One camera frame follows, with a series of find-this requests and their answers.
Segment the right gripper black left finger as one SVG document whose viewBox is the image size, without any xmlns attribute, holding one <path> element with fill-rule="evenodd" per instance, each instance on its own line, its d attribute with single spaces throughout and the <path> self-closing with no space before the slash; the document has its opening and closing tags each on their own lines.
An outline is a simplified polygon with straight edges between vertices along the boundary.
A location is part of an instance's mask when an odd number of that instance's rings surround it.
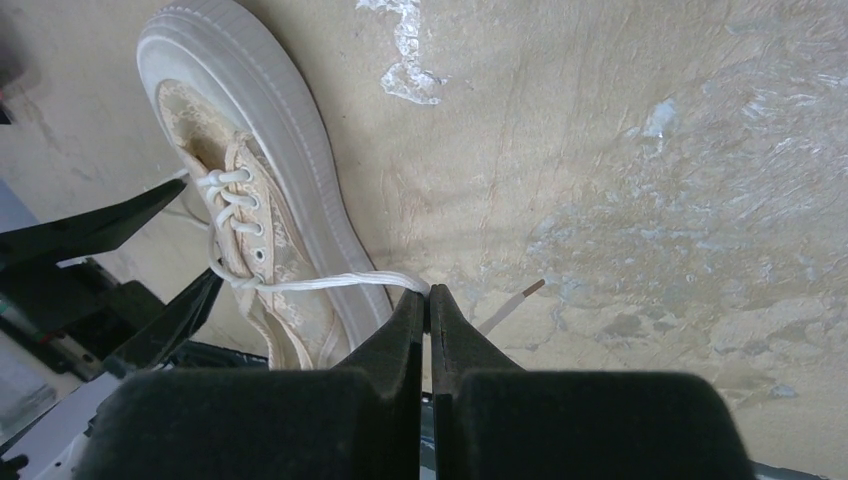
<svg viewBox="0 0 848 480">
<path fill-rule="evenodd" d="M 426 300 L 328 370 L 171 369 L 107 399 L 78 479 L 415 479 Z"/>
</svg>

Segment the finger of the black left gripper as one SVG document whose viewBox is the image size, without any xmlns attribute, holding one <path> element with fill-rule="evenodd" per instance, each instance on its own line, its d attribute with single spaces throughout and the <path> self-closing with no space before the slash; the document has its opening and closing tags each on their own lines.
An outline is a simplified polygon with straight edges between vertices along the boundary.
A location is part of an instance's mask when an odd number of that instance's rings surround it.
<svg viewBox="0 0 848 480">
<path fill-rule="evenodd" d="M 123 202 L 1 236 L 1 332 L 51 372 L 126 378 L 168 363 L 222 286 L 206 269 L 164 299 L 121 267 L 121 248 L 185 190 L 169 180 Z"/>
</svg>

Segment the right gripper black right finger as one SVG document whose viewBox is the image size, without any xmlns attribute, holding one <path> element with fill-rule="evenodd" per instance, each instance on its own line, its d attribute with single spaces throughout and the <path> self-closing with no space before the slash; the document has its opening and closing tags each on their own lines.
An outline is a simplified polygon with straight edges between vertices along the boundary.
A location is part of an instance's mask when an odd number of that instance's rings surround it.
<svg viewBox="0 0 848 480">
<path fill-rule="evenodd" d="M 429 294 L 440 479 L 750 479 L 723 400 L 679 372 L 528 371 Z"/>
</svg>

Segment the beige canvas sneaker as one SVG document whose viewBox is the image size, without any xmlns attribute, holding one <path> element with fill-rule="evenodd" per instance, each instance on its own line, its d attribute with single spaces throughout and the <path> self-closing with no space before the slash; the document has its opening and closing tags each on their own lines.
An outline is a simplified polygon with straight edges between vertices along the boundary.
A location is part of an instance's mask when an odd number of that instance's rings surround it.
<svg viewBox="0 0 848 480">
<path fill-rule="evenodd" d="M 210 215 L 208 257 L 273 369 L 325 369 L 390 317 L 379 285 L 279 283 L 373 267 L 342 201 L 328 135 L 299 70 L 234 1 L 177 1 L 145 25 L 137 66 Z"/>
</svg>

